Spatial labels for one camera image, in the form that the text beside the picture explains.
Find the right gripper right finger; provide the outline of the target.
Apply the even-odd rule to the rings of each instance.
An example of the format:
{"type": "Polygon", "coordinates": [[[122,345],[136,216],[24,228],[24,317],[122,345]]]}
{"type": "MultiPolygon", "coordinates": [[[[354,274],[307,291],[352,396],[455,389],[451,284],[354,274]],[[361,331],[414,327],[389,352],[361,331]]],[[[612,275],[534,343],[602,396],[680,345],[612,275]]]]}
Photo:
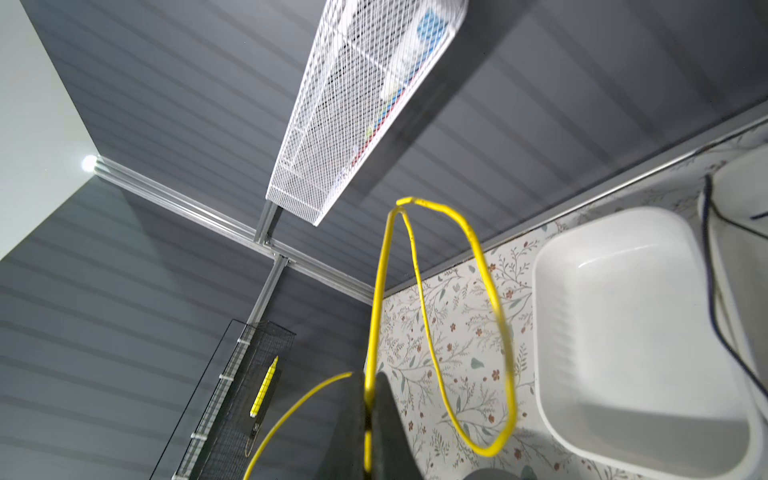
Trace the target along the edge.
{"type": "Polygon", "coordinates": [[[385,373],[375,377],[372,411],[372,478],[422,480],[385,373]]]}

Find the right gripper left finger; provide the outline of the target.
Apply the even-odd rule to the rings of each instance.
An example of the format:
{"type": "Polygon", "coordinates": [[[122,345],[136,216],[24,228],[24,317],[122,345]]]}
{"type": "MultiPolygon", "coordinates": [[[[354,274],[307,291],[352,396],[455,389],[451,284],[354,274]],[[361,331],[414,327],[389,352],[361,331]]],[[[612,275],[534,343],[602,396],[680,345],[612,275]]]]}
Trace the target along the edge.
{"type": "Polygon", "coordinates": [[[333,435],[315,479],[364,479],[364,435],[366,408],[364,376],[354,372],[344,381],[346,399],[342,403],[333,435]]]}

